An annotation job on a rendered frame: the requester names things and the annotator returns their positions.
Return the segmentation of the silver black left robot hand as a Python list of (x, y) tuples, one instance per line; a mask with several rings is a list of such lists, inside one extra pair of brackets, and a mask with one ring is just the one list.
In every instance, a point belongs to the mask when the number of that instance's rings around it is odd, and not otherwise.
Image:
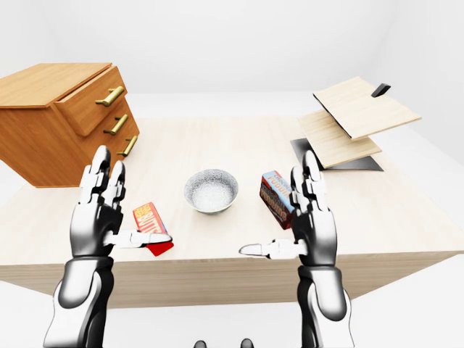
[(113, 246), (141, 248), (172, 241), (166, 233), (120, 230), (123, 221), (120, 202), (125, 198), (125, 166), (118, 160), (111, 167), (110, 160), (110, 151), (101, 145), (92, 163), (84, 169), (80, 198), (70, 224), (73, 257), (106, 257)]

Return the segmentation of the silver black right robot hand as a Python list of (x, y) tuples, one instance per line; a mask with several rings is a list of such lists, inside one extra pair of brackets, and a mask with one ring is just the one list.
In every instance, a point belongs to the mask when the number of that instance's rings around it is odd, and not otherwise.
[(248, 244), (239, 253), (271, 260), (299, 257), (306, 266), (336, 264), (337, 235), (332, 211), (326, 199), (326, 184), (316, 156), (310, 150), (302, 166), (291, 171), (290, 202), (294, 207), (291, 227), (294, 240), (275, 239), (269, 244)]

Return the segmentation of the small wooden drawer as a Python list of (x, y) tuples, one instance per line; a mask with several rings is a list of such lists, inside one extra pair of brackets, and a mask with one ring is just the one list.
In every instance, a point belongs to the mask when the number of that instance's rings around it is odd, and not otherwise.
[[(139, 129), (134, 127), (123, 128), (117, 135), (114, 136), (103, 133), (102, 129), (100, 128), (98, 129), (98, 133), (94, 131), (86, 138), (83, 144), (85, 149), (88, 151), (88, 164), (91, 163), (91, 160), (93, 159), (98, 147), (105, 145), (111, 152), (111, 167), (114, 167), (114, 164), (118, 160), (123, 161), (126, 167), (131, 167), (133, 158), (136, 156), (138, 151), (138, 146), (141, 144), (141, 136), (139, 133)], [(132, 136), (138, 136), (138, 140), (132, 148), (130, 154), (127, 157), (117, 155), (118, 152), (121, 152), (127, 146), (128, 142), (126, 139), (131, 138)]]

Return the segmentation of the medium wooden drawer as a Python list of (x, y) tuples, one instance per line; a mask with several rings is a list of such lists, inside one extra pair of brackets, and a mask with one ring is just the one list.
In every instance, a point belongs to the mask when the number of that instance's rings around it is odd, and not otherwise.
[[(128, 119), (123, 123), (120, 130), (112, 135), (104, 131), (112, 130), (124, 115)], [(105, 145), (112, 154), (113, 160), (122, 159), (124, 152), (129, 145), (131, 139), (139, 134), (139, 129), (133, 114), (125, 99), (120, 101), (115, 108), (96, 126), (96, 128), (86, 137), (81, 137), (82, 147), (88, 152), (90, 157), (93, 157), (95, 151), (100, 145)]]

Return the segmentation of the wooden cabinet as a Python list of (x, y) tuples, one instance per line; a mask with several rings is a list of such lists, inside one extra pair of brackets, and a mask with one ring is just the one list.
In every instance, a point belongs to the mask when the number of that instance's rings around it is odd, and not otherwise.
[(35, 187), (76, 187), (88, 152), (55, 102), (111, 63), (41, 63), (0, 79), (0, 160)]

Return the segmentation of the grey patterned bowl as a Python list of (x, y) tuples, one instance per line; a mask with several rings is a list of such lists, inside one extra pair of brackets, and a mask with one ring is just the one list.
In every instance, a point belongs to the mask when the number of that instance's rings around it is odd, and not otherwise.
[(238, 192), (237, 180), (230, 173), (219, 169), (195, 173), (184, 186), (186, 201), (196, 211), (210, 215), (228, 209)]

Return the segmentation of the large wooden drawer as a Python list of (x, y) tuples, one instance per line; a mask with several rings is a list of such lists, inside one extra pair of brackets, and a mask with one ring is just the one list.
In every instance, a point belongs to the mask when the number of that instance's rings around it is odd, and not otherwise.
[[(110, 88), (118, 86), (123, 86), (125, 92), (111, 106), (105, 107), (95, 103), (96, 100), (108, 96)], [(115, 108), (115, 105), (125, 99), (126, 94), (127, 88), (118, 67), (111, 66), (54, 104), (78, 135), (87, 136)]]

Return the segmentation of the brown pudding box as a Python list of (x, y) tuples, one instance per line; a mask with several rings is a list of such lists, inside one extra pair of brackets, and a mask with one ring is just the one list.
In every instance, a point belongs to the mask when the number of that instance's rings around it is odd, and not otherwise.
[(284, 230), (291, 227), (294, 211), (290, 193), (291, 186), (276, 170), (262, 175), (260, 197)]

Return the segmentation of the red cookie box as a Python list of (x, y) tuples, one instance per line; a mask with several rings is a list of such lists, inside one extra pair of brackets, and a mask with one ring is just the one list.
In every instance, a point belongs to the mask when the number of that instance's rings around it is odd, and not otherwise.
[[(134, 209), (133, 216), (140, 232), (167, 234), (164, 223), (152, 202)], [(149, 249), (155, 257), (159, 257), (173, 247), (174, 243), (169, 241), (161, 244), (149, 245), (146, 248)]]

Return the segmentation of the small pale wooden board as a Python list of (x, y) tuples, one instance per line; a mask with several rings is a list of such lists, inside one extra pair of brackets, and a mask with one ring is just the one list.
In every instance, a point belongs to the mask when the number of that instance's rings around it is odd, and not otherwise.
[(324, 109), (297, 120), (324, 168), (381, 152), (370, 138), (352, 140)]

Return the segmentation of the large pale wooden board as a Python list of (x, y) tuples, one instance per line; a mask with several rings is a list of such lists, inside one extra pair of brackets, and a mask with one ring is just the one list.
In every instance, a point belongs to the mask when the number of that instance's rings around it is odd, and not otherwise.
[(372, 97), (375, 90), (375, 86), (355, 77), (313, 95), (352, 139), (421, 119), (387, 94)]

